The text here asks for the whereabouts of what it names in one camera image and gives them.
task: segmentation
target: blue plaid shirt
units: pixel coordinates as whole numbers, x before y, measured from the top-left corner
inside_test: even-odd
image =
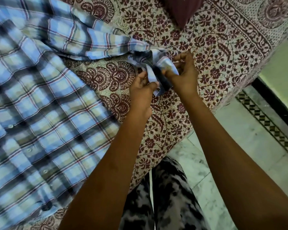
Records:
[[[0,229],[66,207],[118,131],[59,56],[150,49],[59,0],[0,0]],[[163,53],[152,61],[173,67]]]

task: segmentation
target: white marble floor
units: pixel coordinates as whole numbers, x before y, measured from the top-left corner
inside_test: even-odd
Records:
[[[288,136],[288,126],[252,88],[245,89],[256,104]],[[233,139],[288,195],[288,153],[236,99],[218,110],[216,118]],[[215,185],[195,132],[170,152],[184,168],[188,182],[212,230],[236,229]]]

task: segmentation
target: maroon pillow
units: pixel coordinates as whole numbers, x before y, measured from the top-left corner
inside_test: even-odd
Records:
[[[178,26],[183,29],[192,15],[201,7],[204,0],[165,0]]]

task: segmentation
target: decorative floor border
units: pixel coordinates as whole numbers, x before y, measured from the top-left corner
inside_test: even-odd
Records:
[[[272,120],[259,108],[259,106],[241,91],[236,99],[251,113],[251,115],[273,136],[273,138],[288,152],[288,138],[272,122]]]

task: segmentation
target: pants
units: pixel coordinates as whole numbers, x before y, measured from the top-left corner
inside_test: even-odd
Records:
[[[152,170],[154,211],[149,174],[127,196],[119,230],[209,229],[181,165],[165,157]]]

